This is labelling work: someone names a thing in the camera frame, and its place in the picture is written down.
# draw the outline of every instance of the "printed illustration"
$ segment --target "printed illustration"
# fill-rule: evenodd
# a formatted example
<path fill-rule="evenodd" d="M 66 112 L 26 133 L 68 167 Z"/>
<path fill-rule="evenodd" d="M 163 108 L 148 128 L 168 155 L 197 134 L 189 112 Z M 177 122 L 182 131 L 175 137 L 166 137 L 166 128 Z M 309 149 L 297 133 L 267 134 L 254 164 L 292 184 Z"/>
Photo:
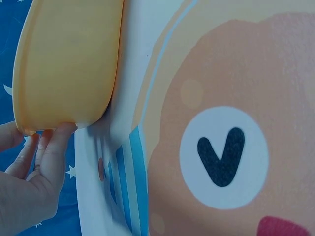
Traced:
<path fill-rule="evenodd" d="M 186 1 L 156 43 L 130 135 L 151 236 L 315 234 L 315 3 L 255 3 Z"/>

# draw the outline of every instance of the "blue and white striped pattern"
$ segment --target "blue and white striped pattern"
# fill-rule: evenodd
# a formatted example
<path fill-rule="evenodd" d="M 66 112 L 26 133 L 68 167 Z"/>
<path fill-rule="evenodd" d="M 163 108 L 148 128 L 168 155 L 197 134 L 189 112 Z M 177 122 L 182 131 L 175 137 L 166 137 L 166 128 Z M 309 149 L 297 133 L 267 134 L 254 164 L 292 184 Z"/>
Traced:
<path fill-rule="evenodd" d="M 148 235 L 148 190 L 141 127 L 137 126 L 119 147 L 105 176 L 110 181 L 111 195 L 124 213 L 133 235 Z"/>

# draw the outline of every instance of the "white star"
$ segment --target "white star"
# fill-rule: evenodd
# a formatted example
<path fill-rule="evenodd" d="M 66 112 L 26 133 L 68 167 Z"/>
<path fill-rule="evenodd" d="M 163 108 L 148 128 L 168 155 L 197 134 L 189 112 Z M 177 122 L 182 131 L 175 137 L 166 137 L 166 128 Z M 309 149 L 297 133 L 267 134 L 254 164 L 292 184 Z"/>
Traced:
<path fill-rule="evenodd" d="M 26 142 L 28 141 L 28 136 L 24 136 L 25 142 L 23 143 L 23 146 L 25 146 Z"/>
<path fill-rule="evenodd" d="M 41 223 L 39 223 L 39 224 L 36 224 L 36 225 L 34 225 L 36 228 L 38 227 L 38 226 L 40 226 L 40 225 L 42 225 Z"/>
<path fill-rule="evenodd" d="M 4 87 L 4 90 L 6 91 L 6 93 L 12 96 L 12 88 L 8 87 L 7 85 L 3 85 L 3 87 Z"/>
<path fill-rule="evenodd" d="M 70 170 L 67 171 L 66 173 L 70 175 L 70 179 L 71 179 L 72 177 L 75 177 L 75 167 L 72 167 L 69 165 L 69 169 Z"/>

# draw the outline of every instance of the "blue stripe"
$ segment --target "blue stripe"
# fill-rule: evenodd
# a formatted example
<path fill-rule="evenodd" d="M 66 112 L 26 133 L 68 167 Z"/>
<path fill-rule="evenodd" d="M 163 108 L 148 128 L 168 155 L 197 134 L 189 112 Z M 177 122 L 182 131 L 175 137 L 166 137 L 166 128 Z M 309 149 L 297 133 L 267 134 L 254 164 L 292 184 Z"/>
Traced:
<path fill-rule="evenodd" d="M 144 105 L 143 105 L 143 110 L 142 110 L 140 123 L 142 123 L 143 120 L 144 120 L 144 116 L 145 116 L 145 113 L 146 113 L 146 110 L 147 110 L 147 107 L 148 107 L 149 97 L 150 97 L 151 90 L 153 88 L 154 80 L 155 80 L 156 75 L 158 73 L 158 68 L 159 68 L 159 65 L 161 64 L 161 61 L 162 61 L 163 55 L 164 55 L 164 53 L 166 51 L 167 45 L 168 45 L 169 41 L 171 40 L 171 38 L 173 36 L 174 30 L 176 29 L 178 24 L 183 20 L 183 18 L 188 14 L 188 12 L 197 4 L 197 2 L 198 2 L 198 0 L 193 0 L 187 6 L 187 8 L 178 17 L 178 19 L 176 20 L 176 22 L 174 23 L 173 27 L 171 28 L 171 30 L 169 31 L 169 33 L 167 34 L 167 36 L 165 38 L 165 41 L 164 41 L 163 46 L 162 46 L 162 49 L 161 49 L 160 54 L 158 55 L 158 58 L 157 58 L 157 63 L 156 63 L 156 65 L 155 65 L 155 67 L 153 69 L 153 72 L 152 72 L 152 76 L 151 76 L 151 79 L 150 79 L 148 91 L 147 91 L 147 94 L 146 94 L 146 98 L 144 100 Z"/>
<path fill-rule="evenodd" d="M 121 190 L 122 190 L 125 219 L 126 219 L 126 223 L 127 223 L 128 227 L 132 231 L 129 195 L 128 195 L 128 189 L 127 189 L 127 178 L 126 178 L 126 170 L 125 170 L 125 164 L 124 164 L 123 146 L 120 146 L 120 148 L 116 151 L 116 159 L 117 159 L 117 165 L 118 165 L 120 186 L 121 186 Z"/>
<path fill-rule="evenodd" d="M 108 163 L 108 170 L 109 170 L 109 181 L 110 181 L 110 193 L 112 194 L 114 202 L 117 203 L 116 202 L 115 189 L 114 189 L 114 178 L 113 178 L 113 172 L 112 172 L 112 165 L 110 162 Z"/>
<path fill-rule="evenodd" d="M 137 192 L 141 236 L 147 236 L 148 235 L 147 175 L 138 126 L 131 132 L 129 138 Z"/>

